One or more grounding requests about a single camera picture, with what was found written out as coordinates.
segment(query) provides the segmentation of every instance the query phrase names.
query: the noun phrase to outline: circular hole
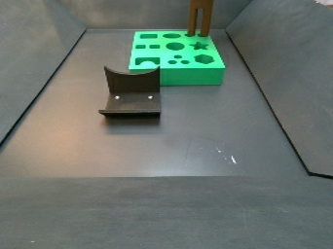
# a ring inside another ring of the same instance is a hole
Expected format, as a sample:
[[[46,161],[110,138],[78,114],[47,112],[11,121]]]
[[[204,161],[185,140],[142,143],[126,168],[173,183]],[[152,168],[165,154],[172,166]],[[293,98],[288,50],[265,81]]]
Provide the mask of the circular hole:
[[[181,43],[168,43],[166,47],[173,51],[181,51],[185,48],[184,44]]]
[[[166,38],[169,38],[169,39],[176,39],[176,38],[180,38],[181,37],[181,35],[180,34],[166,34],[166,35],[164,35]]]

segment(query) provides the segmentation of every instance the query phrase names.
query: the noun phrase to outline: gray floor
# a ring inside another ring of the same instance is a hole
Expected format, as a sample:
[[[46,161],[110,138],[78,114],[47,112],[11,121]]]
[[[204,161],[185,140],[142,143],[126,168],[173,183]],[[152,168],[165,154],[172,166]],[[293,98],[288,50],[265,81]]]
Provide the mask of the gray floor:
[[[104,67],[128,70],[133,34],[87,31],[0,149],[2,177],[305,177],[223,30],[224,85],[164,88],[160,120],[106,120]]]
[[[0,247],[330,249],[333,183],[251,177],[0,182]]]
[[[125,71],[133,31],[86,33],[0,149],[0,248],[332,248],[333,183],[213,36],[224,85],[164,88],[160,121],[108,121],[104,66]],[[157,175],[184,177],[106,177]]]

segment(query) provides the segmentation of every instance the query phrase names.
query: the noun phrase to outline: rectangular hole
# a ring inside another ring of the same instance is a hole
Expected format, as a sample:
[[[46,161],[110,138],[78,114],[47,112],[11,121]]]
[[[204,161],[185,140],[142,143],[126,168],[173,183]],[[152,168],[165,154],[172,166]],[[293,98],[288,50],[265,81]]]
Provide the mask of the rectangular hole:
[[[152,45],[150,46],[150,49],[160,49],[161,48],[161,45]]]
[[[157,39],[158,34],[142,34],[141,39]]]
[[[146,45],[137,45],[136,49],[138,49],[138,50],[146,49]]]

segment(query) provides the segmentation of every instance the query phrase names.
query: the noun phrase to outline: star-shaped hole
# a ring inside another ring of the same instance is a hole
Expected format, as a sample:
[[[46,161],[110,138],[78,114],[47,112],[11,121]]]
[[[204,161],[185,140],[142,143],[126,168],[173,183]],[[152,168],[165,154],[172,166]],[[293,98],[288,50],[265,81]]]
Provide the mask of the star-shaped hole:
[[[196,51],[197,51],[197,50],[208,50],[209,44],[197,42],[197,44],[192,44],[190,46],[194,47],[194,50],[196,50]]]

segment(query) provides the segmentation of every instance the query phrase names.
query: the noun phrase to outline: gray wall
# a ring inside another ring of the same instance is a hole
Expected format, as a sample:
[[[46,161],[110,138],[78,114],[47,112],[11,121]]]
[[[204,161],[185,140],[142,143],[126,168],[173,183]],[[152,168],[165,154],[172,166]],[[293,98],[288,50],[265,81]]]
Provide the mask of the gray wall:
[[[0,143],[83,31],[59,2],[0,0]]]
[[[59,0],[89,28],[186,29],[190,0]],[[215,0],[213,28],[225,28],[252,0]]]
[[[311,172],[333,176],[333,11],[255,0],[228,27]]]

